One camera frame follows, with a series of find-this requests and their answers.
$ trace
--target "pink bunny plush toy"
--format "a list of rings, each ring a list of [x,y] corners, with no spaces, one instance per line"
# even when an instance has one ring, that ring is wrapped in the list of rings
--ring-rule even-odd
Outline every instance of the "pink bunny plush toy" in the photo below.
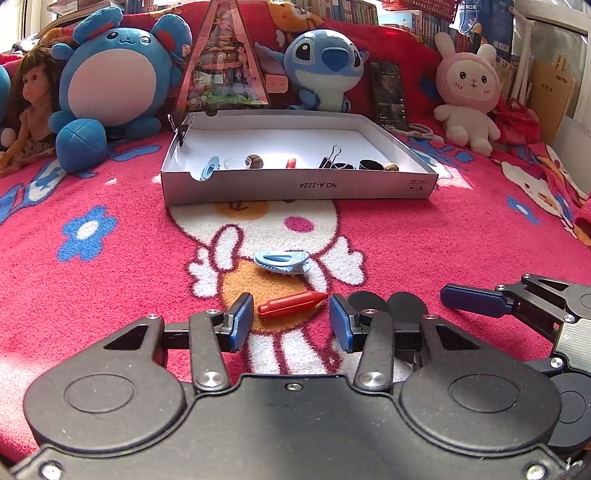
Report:
[[[489,157],[488,139],[498,140],[501,132],[487,115],[499,101],[501,83],[493,68],[496,48],[485,44],[478,53],[456,53],[446,33],[435,35],[443,60],[437,68],[437,90],[445,102],[433,114],[444,122],[446,138],[458,147],[469,144],[473,152]]]

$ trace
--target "red crayon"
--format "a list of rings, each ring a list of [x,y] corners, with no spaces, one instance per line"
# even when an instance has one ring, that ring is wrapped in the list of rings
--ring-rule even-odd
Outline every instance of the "red crayon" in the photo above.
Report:
[[[280,299],[268,300],[258,306],[258,313],[263,318],[275,318],[305,312],[325,301],[328,297],[327,293],[302,291]]]

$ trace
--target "blue hair clip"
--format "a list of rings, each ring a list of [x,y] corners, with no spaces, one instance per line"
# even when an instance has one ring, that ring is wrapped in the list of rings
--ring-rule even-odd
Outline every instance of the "blue hair clip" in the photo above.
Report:
[[[302,275],[310,271],[308,252],[259,252],[255,264],[265,270],[283,275]]]
[[[220,167],[220,158],[216,155],[212,157],[208,162],[207,165],[203,168],[201,172],[201,180],[207,180],[209,177],[212,176],[214,170],[219,169]]]

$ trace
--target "red blanket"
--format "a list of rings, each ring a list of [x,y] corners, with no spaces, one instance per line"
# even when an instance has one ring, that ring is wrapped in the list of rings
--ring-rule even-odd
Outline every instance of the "red blanket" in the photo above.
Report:
[[[193,33],[205,7],[178,11]],[[253,41],[279,49],[277,41],[290,32],[277,33],[269,7],[241,8]],[[140,15],[125,22],[149,30],[154,20]],[[400,64],[410,120],[437,127],[430,81],[437,53],[402,31],[325,26],[370,49],[372,58]],[[369,91],[363,79],[348,94],[354,112],[372,115]],[[51,158],[0,179],[1,453],[19,459],[34,448],[21,404],[36,376],[146,313],[185,321],[227,307],[242,291],[258,304],[306,288],[343,295],[369,290],[386,298],[404,290],[497,348],[532,359],[548,354],[548,342],[512,318],[448,310],[439,290],[448,282],[491,288],[525,272],[579,283],[591,278],[589,248],[563,223],[570,209],[564,196],[573,189],[564,183],[560,194],[566,177],[546,150],[523,149],[522,159],[505,157],[499,167],[462,149],[407,140],[440,175],[429,200],[167,210],[159,172],[170,139],[163,133],[119,145],[104,164],[79,176],[67,176]],[[560,176],[549,175],[554,171]],[[304,281],[262,273],[252,257],[267,245],[309,251],[313,271]],[[335,348],[326,309],[272,325],[256,318],[245,349],[225,356],[232,381],[246,371],[351,372],[358,358]],[[179,378],[190,378],[186,352],[171,352],[168,364]]]

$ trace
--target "blue gripper pad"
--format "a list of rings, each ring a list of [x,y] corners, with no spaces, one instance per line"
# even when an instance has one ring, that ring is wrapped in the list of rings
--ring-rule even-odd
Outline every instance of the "blue gripper pad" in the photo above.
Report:
[[[487,317],[501,318],[512,312],[512,300],[505,300],[500,291],[449,284],[441,289],[440,297],[441,302],[450,309]]]
[[[347,353],[353,353],[353,332],[349,315],[333,295],[329,298],[329,319],[340,347]]]
[[[234,324],[230,333],[231,351],[238,352],[242,349],[248,333],[251,331],[252,319],[255,313],[255,301],[252,295],[242,304],[238,313],[234,315]]]

